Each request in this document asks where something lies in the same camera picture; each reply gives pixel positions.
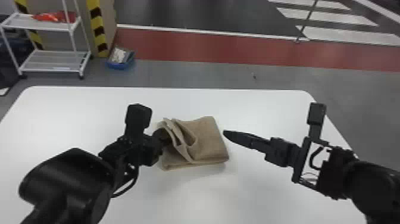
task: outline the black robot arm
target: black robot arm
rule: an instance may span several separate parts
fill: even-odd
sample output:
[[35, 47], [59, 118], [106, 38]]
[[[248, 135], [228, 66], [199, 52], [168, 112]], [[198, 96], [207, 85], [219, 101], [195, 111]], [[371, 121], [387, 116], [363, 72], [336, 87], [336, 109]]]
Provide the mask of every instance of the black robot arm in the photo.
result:
[[[244, 147], [265, 154], [265, 160], [280, 167], [293, 167], [292, 182], [318, 191], [334, 200], [350, 198], [365, 214], [370, 224], [400, 223], [400, 173], [373, 163], [361, 161], [351, 150], [331, 146], [320, 135], [326, 113], [324, 104], [312, 103], [307, 124], [308, 136], [302, 146], [281, 138], [270, 140], [249, 133], [224, 131], [224, 136]], [[319, 144], [308, 160], [308, 165], [319, 171], [317, 179], [305, 177], [303, 168], [311, 143]], [[323, 150], [330, 156], [321, 167], [313, 164]]]
[[[99, 156], [78, 148], [68, 150], [35, 167], [23, 179], [19, 194], [34, 205], [23, 224], [96, 224], [113, 197], [135, 183], [140, 166], [152, 166], [161, 155], [162, 130], [143, 133], [152, 111], [130, 105], [123, 136]], [[126, 188], [122, 186], [131, 182]]]

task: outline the folded fabric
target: folded fabric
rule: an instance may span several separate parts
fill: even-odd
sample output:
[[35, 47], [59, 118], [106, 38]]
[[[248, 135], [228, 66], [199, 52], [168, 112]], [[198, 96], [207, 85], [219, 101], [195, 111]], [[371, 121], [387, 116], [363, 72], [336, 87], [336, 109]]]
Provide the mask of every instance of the folded fabric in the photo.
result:
[[158, 127], [165, 129], [171, 138], [171, 144], [163, 149], [163, 170], [223, 163], [229, 159], [213, 117], [188, 122], [164, 119]]

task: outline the yellow and black striped pillar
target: yellow and black striped pillar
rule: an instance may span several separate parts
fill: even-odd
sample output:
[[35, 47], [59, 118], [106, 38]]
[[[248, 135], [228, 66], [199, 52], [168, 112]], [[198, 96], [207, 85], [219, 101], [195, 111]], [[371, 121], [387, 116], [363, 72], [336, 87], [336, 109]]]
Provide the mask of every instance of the yellow and black striped pillar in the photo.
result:
[[95, 45], [99, 57], [108, 56], [107, 39], [105, 37], [104, 22], [100, 9], [99, 0], [87, 0], [87, 9], [90, 15], [90, 25], [95, 38]]
[[[15, 4], [21, 13], [29, 14], [26, 1], [27, 0], [15, 0]], [[36, 44], [36, 46], [39, 50], [43, 50], [44, 47], [43, 47], [42, 38], [40, 38], [38, 31], [28, 30], [28, 33], [29, 33], [29, 39]]]

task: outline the gray floor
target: gray floor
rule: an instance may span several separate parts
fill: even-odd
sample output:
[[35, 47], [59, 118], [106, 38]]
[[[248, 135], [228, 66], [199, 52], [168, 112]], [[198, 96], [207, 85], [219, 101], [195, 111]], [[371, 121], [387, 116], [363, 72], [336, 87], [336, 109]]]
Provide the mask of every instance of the gray floor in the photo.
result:
[[400, 170], [399, 73], [148, 60], [115, 71], [95, 59], [86, 74], [81, 81], [71, 74], [32, 73], [0, 97], [0, 118], [33, 85], [301, 89], [328, 105], [329, 117], [361, 158]]

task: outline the white table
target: white table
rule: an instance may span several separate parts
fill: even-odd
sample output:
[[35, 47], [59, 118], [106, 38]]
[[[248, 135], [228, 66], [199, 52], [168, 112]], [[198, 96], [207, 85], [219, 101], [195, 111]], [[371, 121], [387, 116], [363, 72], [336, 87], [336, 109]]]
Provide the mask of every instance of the white table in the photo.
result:
[[[128, 104], [182, 120], [214, 116], [223, 129], [279, 136], [301, 144], [314, 101], [302, 91], [32, 87], [0, 123], [0, 223], [20, 223], [32, 207], [19, 183], [40, 162], [79, 147], [97, 154], [120, 136]], [[348, 147], [326, 119], [323, 138]], [[163, 172], [143, 167], [137, 184], [111, 201], [102, 224], [113, 223], [365, 223], [351, 201], [333, 201], [290, 181], [291, 168], [224, 139], [226, 164]]]

